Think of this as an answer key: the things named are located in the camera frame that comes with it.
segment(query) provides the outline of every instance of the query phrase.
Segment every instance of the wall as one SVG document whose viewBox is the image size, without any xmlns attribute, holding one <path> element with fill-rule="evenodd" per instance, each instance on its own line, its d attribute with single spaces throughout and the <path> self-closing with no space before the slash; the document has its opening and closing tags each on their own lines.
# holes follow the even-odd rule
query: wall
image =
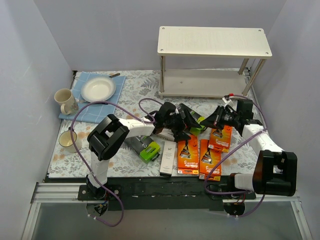
<svg viewBox="0 0 320 240">
<path fill-rule="evenodd" d="M 20 239 L 60 120 L 54 93 L 72 72 L 32 0 L 0 0 L 0 239 Z"/>
<path fill-rule="evenodd" d="M 286 0 L 34 0 L 73 70 L 160 69 L 160 26 L 263 28 Z M 236 67 L 241 59 L 173 58 L 170 68 Z"/>
<path fill-rule="evenodd" d="M 273 53 L 254 85 L 272 138 L 298 156 L 297 189 L 313 239 L 320 239 L 320 1 L 291 0 L 268 37 Z"/>
</svg>

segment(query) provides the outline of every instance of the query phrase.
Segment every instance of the shelf leg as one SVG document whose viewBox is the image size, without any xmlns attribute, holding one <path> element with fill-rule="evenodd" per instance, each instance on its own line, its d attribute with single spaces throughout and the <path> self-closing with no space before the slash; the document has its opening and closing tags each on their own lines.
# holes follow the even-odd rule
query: shelf leg
<svg viewBox="0 0 320 240">
<path fill-rule="evenodd" d="M 242 62 L 242 64 L 241 64 L 241 67 L 240 67 L 240 69 L 239 69 L 239 71 L 238 71 L 238 74 L 239 74 L 239 75 L 242 75 L 242 73 L 244 72 L 245 67 L 246 67 L 248 61 L 249 61 L 249 58 L 243 59 L 243 62 Z"/>
<path fill-rule="evenodd" d="M 248 83 L 246 84 L 246 86 L 242 92 L 242 95 L 246 96 L 248 94 L 252 84 L 254 84 L 254 81 L 255 81 L 257 75 L 259 74 L 260 70 L 264 66 L 265 62 L 266 62 L 266 59 L 260 59 L 258 65 L 256 66 L 256 69 L 254 70 L 254 73 L 252 74 Z"/>
<path fill-rule="evenodd" d="M 165 91 L 165 71 L 166 71 L 166 57 L 161 56 L 161 79 L 159 83 L 160 93 L 163 93 Z"/>
</svg>

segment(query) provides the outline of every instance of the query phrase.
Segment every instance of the blue cloth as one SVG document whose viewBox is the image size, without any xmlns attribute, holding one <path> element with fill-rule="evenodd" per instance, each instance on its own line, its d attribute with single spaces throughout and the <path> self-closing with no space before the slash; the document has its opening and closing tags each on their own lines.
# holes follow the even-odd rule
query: blue cloth
<svg viewBox="0 0 320 240">
<path fill-rule="evenodd" d="M 84 100 L 81 96 L 81 88 L 82 86 L 90 79 L 96 78 L 96 77 L 107 77 L 107 75 L 103 74 L 96 74 L 96 73 L 88 73 L 88 72 L 82 72 L 78 81 L 76 82 L 74 88 L 71 90 L 73 96 L 76 99 L 79 99 L 80 101 Z M 116 76 L 114 78 L 111 78 L 115 83 L 115 92 L 107 101 L 117 104 L 120 93 L 122 91 L 122 88 L 124 87 L 124 83 L 126 80 L 126 76 Z M 78 103 L 79 109 L 87 105 L 88 103 Z M 88 106 L 83 112 L 79 114 L 79 116 L 76 118 L 77 121 L 80 122 L 88 122 L 88 123 L 100 123 L 108 114 L 115 113 L 116 107 L 113 105 L 105 105 L 105 104 L 94 104 L 91 106 Z M 74 115 L 64 115 L 60 113 L 59 115 L 60 119 L 67 119 L 67 120 L 73 120 Z"/>
</svg>

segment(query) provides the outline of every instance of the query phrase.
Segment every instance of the green package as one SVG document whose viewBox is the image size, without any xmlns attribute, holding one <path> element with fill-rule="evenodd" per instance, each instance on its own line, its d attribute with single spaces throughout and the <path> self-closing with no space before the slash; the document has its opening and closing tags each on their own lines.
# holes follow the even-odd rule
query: green package
<svg viewBox="0 0 320 240">
<path fill-rule="evenodd" d="M 203 116 L 201 116 L 199 113 L 195 112 L 194 110 L 192 110 L 190 107 L 184 105 L 183 103 L 180 103 L 177 106 L 177 109 L 179 111 L 179 113 L 182 115 L 182 117 L 184 117 L 184 109 L 187 109 L 189 111 L 189 113 L 192 115 L 192 117 L 194 118 L 194 120 L 200 124 L 205 118 Z M 196 127 L 191 127 L 189 129 L 189 132 L 194 135 L 194 136 L 198 136 L 201 132 L 204 132 L 207 128 L 205 126 L 201 125 L 201 128 L 196 128 Z"/>
<path fill-rule="evenodd" d="M 160 155 L 160 146 L 149 136 L 133 136 L 124 140 L 146 164 Z"/>
</svg>

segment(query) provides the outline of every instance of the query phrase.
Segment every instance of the mug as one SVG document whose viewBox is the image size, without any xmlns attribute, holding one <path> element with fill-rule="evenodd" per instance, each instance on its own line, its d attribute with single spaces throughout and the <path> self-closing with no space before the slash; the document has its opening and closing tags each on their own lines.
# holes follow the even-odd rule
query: mug
<svg viewBox="0 0 320 240">
<path fill-rule="evenodd" d="M 75 132 L 73 132 L 73 139 L 74 139 L 75 145 L 80 150 L 82 147 L 82 141 L 80 138 L 78 138 L 78 136 Z M 60 135 L 59 144 L 70 153 L 76 152 L 75 146 L 73 145 L 72 140 L 71 140 L 71 131 L 70 130 L 63 132 Z"/>
<path fill-rule="evenodd" d="M 70 89 L 63 88 L 54 95 L 54 100 L 60 105 L 61 113 L 74 115 L 78 112 L 79 106 Z"/>
</svg>

